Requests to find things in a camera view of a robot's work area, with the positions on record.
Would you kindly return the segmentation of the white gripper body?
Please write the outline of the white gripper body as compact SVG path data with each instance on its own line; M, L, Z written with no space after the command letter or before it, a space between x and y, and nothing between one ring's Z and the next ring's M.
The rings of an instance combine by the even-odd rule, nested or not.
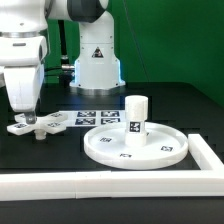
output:
M5 67L4 80L12 109L15 112L34 111L44 80L44 65Z

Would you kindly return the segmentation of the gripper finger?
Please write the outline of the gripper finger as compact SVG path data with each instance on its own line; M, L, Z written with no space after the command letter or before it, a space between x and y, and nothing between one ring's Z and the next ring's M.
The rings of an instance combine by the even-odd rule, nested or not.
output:
M27 124L35 124L36 123L36 113L32 112L25 112L24 113L25 120Z

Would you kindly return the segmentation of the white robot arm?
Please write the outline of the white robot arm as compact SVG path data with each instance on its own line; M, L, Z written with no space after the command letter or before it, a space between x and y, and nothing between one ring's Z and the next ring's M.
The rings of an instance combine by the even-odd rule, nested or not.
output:
M70 86L104 94L125 84L114 52L114 18L110 0L0 0L0 67L11 108L37 122L36 104L50 53L48 22L59 24L61 60L68 60L67 21L79 27L79 56Z

